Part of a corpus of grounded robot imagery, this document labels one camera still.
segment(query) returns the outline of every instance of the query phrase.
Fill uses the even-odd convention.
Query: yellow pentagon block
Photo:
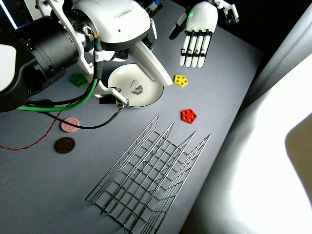
[[[186,76],[184,75],[176,75],[175,83],[180,87],[184,87],[185,85],[189,83],[189,81],[186,79]]]

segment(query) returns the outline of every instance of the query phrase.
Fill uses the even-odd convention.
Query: red pentagon block
[[[181,118],[184,122],[193,123],[197,118],[197,115],[192,109],[181,111]]]

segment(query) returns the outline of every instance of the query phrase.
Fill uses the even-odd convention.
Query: table
[[[167,1],[155,16],[158,40],[153,52],[172,77],[186,75],[187,86],[165,87],[162,97],[153,105],[126,108],[103,128],[68,134],[57,123],[44,141],[33,148],[18,152],[0,149],[1,233],[123,233],[117,223],[99,215],[100,209],[84,198],[156,114],[160,114],[159,132],[175,120],[169,140],[176,144],[197,130],[189,150],[212,134],[158,233],[180,231],[263,55],[217,27],[204,67],[179,67],[184,34],[173,41],[168,35],[182,12],[182,7]],[[122,64],[106,63],[104,75]],[[32,100],[63,100],[82,94],[84,90],[69,81],[77,72],[80,72],[77,66],[69,68],[61,80]],[[180,111],[189,108],[198,115],[193,124],[180,120]],[[116,106],[99,105],[98,100],[91,97],[84,105],[62,113],[61,117],[76,117],[81,125],[92,126],[104,122],[116,110]],[[45,115],[20,111],[1,113],[0,120],[0,144],[14,148],[39,139],[53,121]],[[76,140],[75,149],[65,155],[54,150],[54,143],[64,136]]]

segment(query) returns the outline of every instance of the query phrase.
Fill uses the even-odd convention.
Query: white robotic hand
[[[180,66],[203,67],[209,43],[218,21],[217,8],[224,8],[226,23],[238,22],[235,5],[230,5],[223,0],[200,2],[190,10],[188,16],[183,13],[176,22],[176,26],[170,35],[173,39],[177,36],[176,33],[182,31],[183,25],[186,24],[186,37],[181,49]]]

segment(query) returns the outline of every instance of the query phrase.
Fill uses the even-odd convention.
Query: metal wire
[[[173,124],[157,133],[157,115],[85,199],[125,233],[157,232],[210,138],[187,154],[196,132],[175,146],[168,140]]]

